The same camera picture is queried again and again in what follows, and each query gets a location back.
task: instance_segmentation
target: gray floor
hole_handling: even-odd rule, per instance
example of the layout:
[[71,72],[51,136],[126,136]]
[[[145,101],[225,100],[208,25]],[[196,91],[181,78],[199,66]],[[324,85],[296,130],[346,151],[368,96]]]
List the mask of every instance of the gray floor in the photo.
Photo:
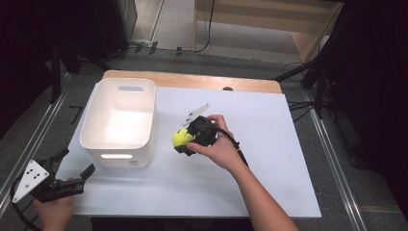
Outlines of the gray floor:
[[[169,36],[159,37],[160,33],[162,35],[166,34],[165,31],[160,32],[160,30],[162,29],[159,27],[156,35],[159,44],[162,44],[164,48],[171,48],[166,46],[170,46],[173,41],[169,39]],[[274,33],[281,38],[277,39],[279,40],[278,43],[285,42],[285,45],[275,44],[275,46],[272,46],[276,48],[271,48],[269,51],[268,55],[273,58],[272,60],[265,58],[265,52],[254,52],[249,53],[249,56],[243,56],[242,54],[245,52],[240,51],[246,48],[242,49],[240,47],[242,43],[236,41],[229,43],[234,44],[235,48],[213,49],[213,46],[212,50],[219,52],[208,55],[185,53],[180,57],[176,57],[174,52],[160,50],[157,50],[154,55],[149,55],[149,50],[143,49],[140,53],[131,51],[121,54],[109,61],[108,64],[113,68],[124,70],[151,70],[237,78],[272,79],[280,75],[283,70],[288,71],[297,66],[297,64],[290,64],[285,67],[285,64],[298,62],[298,57],[293,52],[292,40],[287,37],[285,32]],[[248,47],[248,49],[256,51],[259,48]],[[50,99],[51,89],[41,95],[33,106],[13,125],[9,133],[0,141],[0,158],[2,160],[0,163],[2,169],[0,171],[0,182],[3,182],[3,186],[7,185],[9,175],[16,173],[16,171],[13,171],[15,163],[24,162],[24,158],[20,157],[27,155],[35,155],[36,158],[49,157],[59,149],[67,146],[77,123],[74,118],[78,110],[72,106],[84,106],[86,104],[91,89],[101,79],[102,75],[103,71],[97,66],[83,62],[83,68],[78,75],[69,74],[64,78],[64,85],[67,87],[66,96],[46,133],[38,140],[38,145],[27,146],[27,143],[30,142],[37,126],[41,123],[42,117],[49,108],[48,100]],[[281,83],[282,90],[288,100],[305,101],[305,91],[298,84],[301,78],[302,75],[299,74]],[[293,118],[300,116],[303,112],[302,110],[294,111]],[[301,230],[357,230],[353,229],[352,222],[345,209],[344,199],[322,147],[312,115],[313,111],[306,114],[294,125],[312,183],[316,189],[322,218],[296,219],[295,222]],[[362,213],[365,229],[408,230],[407,220],[398,210],[385,180],[373,171],[353,167],[349,161],[349,151],[344,144],[344,140],[327,112],[323,112],[322,122],[334,147],[346,183],[358,204],[359,211]],[[7,189],[3,188],[0,192],[2,196],[0,199],[3,199],[6,194]],[[7,201],[1,201],[2,210],[0,212],[3,216],[0,219],[0,230],[24,230],[24,226],[15,212],[10,205],[6,207],[5,202]],[[28,216],[33,215],[31,210],[27,213]],[[211,223],[207,219],[193,220],[192,222],[198,228],[206,227],[208,223]],[[74,217],[68,230],[90,230],[90,228],[89,218]],[[179,223],[167,221],[166,230],[189,229]]]

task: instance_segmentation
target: yellow ball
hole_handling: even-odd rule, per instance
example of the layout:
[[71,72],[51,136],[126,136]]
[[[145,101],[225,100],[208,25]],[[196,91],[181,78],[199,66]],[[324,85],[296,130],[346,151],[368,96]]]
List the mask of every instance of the yellow ball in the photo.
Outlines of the yellow ball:
[[191,142],[194,139],[194,137],[187,133],[186,128],[182,128],[178,130],[176,133],[173,135],[173,146],[182,146],[186,145],[187,143]]

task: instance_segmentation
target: wooden table edge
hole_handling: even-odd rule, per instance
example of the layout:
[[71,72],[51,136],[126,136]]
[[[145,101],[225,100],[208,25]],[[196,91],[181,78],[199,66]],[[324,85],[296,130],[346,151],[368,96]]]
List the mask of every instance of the wooden table edge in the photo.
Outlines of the wooden table edge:
[[102,79],[106,78],[148,79],[158,87],[208,90],[223,90],[229,87],[236,91],[282,93],[279,83],[273,80],[129,70],[108,70],[102,77]]

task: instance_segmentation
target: human arm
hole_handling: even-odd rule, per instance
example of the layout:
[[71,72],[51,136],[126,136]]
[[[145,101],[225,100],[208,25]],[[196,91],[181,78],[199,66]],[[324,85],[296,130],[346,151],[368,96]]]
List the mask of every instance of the human arm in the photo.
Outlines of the human arm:
[[[219,128],[232,136],[222,115],[210,115],[207,118],[215,121]],[[190,142],[187,148],[209,157],[231,173],[240,188],[255,230],[298,230],[291,218],[243,163],[237,149],[225,135],[218,133],[216,143],[211,146]]]
[[42,231],[64,231],[66,229],[73,212],[72,196],[46,203],[35,199],[33,204],[41,220]]

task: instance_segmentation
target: bin handle cutout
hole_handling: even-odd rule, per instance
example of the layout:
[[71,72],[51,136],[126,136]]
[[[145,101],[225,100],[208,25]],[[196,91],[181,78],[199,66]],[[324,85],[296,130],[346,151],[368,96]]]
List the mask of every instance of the bin handle cutout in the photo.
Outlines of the bin handle cutout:
[[102,154],[103,159],[132,159],[133,156],[130,154]]
[[144,91],[142,87],[134,87],[134,86],[119,86],[118,89],[122,91],[130,91],[130,92],[143,92]]

